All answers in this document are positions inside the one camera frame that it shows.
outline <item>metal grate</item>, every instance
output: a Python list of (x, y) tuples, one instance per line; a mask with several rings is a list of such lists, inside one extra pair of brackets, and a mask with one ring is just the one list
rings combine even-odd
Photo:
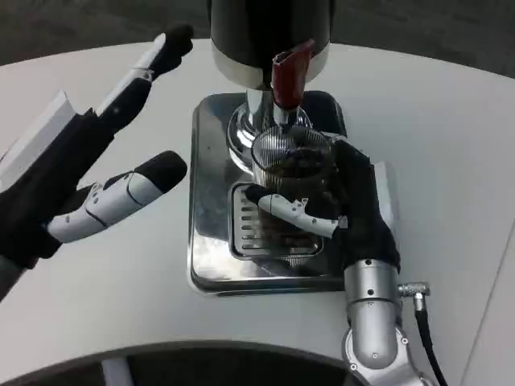
[(295, 259), (313, 257), (322, 250), (320, 237), (302, 231), (261, 211), (245, 197), (249, 183), (238, 183), (230, 191), (229, 218), (231, 251), (241, 260), (255, 258)]

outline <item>robotic hand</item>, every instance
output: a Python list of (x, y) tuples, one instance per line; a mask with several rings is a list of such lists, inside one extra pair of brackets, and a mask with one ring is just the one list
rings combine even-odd
[(60, 92), (3, 155), (0, 301), (39, 258), (125, 219), (184, 177), (184, 161), (166, 151), (104, 183), (76, 189), (115, 133), (142, 110), (152, 82), (181, 64), (192, 36), (190, 26), (158, 36), (95, 111), (76, 113)]
[(350, 328), (342, 355), (352, 374), (366, 385), (432, 384), (412, 363), (402, 330), (401, 298), (413, 297), (422, 343), (441, 386), (447, 386), (432, 351), (427, 323), (426, 283), (398, 285), (400, 256), (383, 220), (374, 166), (344, 138), (333, 138), (338, 183), (344, 190), (342, 216), (312, 216), (309, 199), (290, 202), (270, 189), (251, 185), (246, 197), (262, 210), (298, 228), (326, 237), (344, 265)]

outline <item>grinder base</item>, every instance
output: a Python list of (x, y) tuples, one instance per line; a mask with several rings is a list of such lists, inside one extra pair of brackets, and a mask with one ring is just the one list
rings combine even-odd
[[(343, 274), (332, 275), (327, 266), (296, 269), (284, 264), (287, 259), (240, 260), (232, 254), (228, 197), (235, 183), (251, 182), (252, 175), (231, 159), (227, 128), (244, 102), (244, 93), (212, 95), (194, 112), (188, 251), (192, 282), (219, 295), (342, 290)], [(302, 108), (316, 129), (346, 134), (341, 108), (327, 93), (306, 92)], [(319, 257), (312, 257), (315, 265), (323, 261)]]

